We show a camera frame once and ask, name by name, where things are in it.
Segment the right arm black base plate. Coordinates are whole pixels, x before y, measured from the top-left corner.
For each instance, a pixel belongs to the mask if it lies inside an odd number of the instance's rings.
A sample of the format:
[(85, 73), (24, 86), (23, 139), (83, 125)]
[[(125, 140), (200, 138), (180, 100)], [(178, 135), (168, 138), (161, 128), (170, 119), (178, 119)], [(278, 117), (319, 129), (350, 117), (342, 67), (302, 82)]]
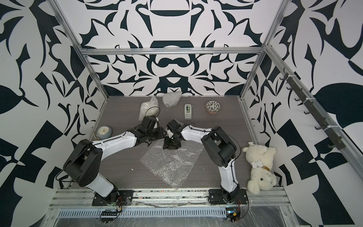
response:
[(208, 202), (212, 205), (219, 204), (248, 204), (248, 196), (245, 189), (236, 187), (231, 193), (226, 190), (209, 189)]

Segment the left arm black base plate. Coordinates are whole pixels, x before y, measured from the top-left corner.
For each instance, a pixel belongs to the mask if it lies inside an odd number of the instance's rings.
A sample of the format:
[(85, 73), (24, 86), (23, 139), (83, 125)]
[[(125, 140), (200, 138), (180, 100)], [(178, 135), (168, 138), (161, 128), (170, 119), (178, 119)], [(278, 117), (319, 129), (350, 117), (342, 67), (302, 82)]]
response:
[(119, 190), (111, 191), (107, 197), (102, 197), (100, 194), (94, 192), (92, 206), (124, 206), (128, 205), (133, 200), (133, 190)]

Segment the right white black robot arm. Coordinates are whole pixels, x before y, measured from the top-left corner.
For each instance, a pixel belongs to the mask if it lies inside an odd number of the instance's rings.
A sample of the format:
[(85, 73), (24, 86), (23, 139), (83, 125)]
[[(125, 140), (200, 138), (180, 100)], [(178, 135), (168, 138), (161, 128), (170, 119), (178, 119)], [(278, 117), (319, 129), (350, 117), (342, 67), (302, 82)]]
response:
[(165, 149), (178, 149), (181, 141), (193, 141), (204, 146), (212, 162), (218, 166), (221, 177), (221, 191), (232, 199), (239, 192), (235, 160), (237, 146), (221, 127), (203, 129), (172, 120), (167, 124)]

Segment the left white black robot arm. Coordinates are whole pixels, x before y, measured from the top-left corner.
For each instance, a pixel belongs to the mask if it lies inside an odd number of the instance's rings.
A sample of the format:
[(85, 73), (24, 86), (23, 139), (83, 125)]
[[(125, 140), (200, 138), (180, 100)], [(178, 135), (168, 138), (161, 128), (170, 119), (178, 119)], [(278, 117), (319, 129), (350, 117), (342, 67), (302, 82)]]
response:
[(101, 162), (119, 151), (142, 143), (150, 144), (165, 135), (162, 127), (148, 130), (140, 126), (105, 140), (91, 142), (84, 139), (75, 147), (63, 169), (80, 187), (87, 187), (106, 201), (115, 202), (120, 197), (118, 188), (99, 173)]

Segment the black white speckled bowl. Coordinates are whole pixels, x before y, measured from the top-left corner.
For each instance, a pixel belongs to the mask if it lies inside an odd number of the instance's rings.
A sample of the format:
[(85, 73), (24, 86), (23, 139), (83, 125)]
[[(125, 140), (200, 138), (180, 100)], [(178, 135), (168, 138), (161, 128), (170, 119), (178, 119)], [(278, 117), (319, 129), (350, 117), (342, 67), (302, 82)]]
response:
[(221, 110), (220, 103), (215, 100), (208, 101), (205, 107), (210, 114), (218, 113)]

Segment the bubble wrap sheet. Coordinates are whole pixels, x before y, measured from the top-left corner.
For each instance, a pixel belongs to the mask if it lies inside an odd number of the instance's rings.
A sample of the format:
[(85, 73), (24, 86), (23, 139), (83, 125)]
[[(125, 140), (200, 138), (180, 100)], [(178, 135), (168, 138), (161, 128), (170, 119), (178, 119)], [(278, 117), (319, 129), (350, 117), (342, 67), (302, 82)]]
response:
[(164, 94), (163, 103), (165, 107), (170, 108), (176, 106), (179, 103), (181, 96), (182, 96), (181, 91)]
[(141, 163), (155, 176), (179, 189), (187, 179), (201, 152), (202, 144), (194, 141), (183, 141), (176, 150), (164, 149), (164, 140), (156, 142), (141, 158)]
[(139, 121), (142, 121), (145, 116), (158, 116), (160, 114), (160, 108), (158, 99), (153, 96), (147, 102), (143, 102), (140, 107)]

